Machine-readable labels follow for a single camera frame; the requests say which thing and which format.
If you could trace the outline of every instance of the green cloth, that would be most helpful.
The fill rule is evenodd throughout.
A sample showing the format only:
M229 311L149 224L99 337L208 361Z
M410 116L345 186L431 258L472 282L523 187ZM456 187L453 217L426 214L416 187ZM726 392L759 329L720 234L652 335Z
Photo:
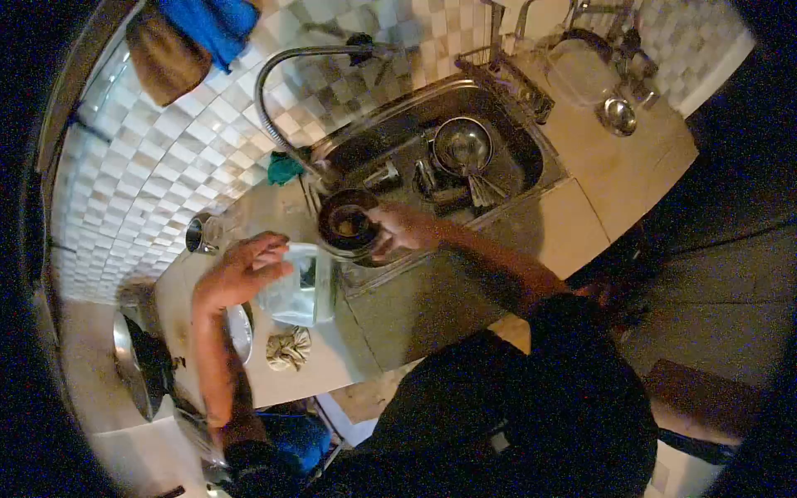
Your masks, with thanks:
M302 147L299 149L302 154L309 154L310 147ZM274 183L283 186L293 177L298 176L304 172L304 168L294 158L288 155L287 152L273 151L269 160L269 185Z

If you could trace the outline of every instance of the plastic container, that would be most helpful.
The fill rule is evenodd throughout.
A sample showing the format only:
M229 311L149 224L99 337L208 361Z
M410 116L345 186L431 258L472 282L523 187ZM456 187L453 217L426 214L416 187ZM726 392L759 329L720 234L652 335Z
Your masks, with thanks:
M332 257L315 244L289 242L294 272L257 294L260 307L284 324L312 327L334 316Z
M620 76L579 39L561 41L545 57L546 79L564 101L577 108L595 108L614 94Z

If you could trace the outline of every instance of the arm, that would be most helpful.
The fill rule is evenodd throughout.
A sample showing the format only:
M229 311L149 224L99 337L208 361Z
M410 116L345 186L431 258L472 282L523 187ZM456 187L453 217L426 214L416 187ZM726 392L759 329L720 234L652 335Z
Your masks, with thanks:
M262 233L231 247L194 287L192 342L210 436L222 449L239 441L265 441L241 359L223 327L228 306L245 303L267 284L287 275L282 261L288 239Z
M368 215L385 229L375 257L399 246L446 250L467 274L479 280L489 297L519 316L526 316L531 306L545 297L570 292L536 258L508 249L461 225L397 205L377 207Z

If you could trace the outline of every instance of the mosaic tile wall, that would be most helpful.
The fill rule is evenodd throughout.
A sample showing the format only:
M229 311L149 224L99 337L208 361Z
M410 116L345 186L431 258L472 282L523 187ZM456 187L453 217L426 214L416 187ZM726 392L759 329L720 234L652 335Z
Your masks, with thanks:
M103 140L72 127L51 213L61 294L113 303L120 288L155 280L185 249L189 220L221 212L265 179L274 148L260 129L254 81L282 49L344 43L363 31L403 45L379 85L381 63L346 57L286 61L266 82L266 104L297 145L452 74L453 56L488 43L489 9L478 0L265 0L250 46L225 75L160 108L140 84L124 43L84 94L80 113Z
M622 4L622 0L595 0ZM747 29L727 0L637 0L642 48L658 64L656 85L676 108ZM575 25L605 35L611 15L585 14Z

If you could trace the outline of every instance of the plate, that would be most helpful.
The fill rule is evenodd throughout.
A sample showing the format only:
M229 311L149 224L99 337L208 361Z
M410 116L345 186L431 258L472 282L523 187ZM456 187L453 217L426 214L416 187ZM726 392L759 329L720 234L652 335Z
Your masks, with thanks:
M249 316L246 315L243 306L236 304L226 309L225 321L227 331L233 340L233 347L246 365L252 355L252 323L249 321Z

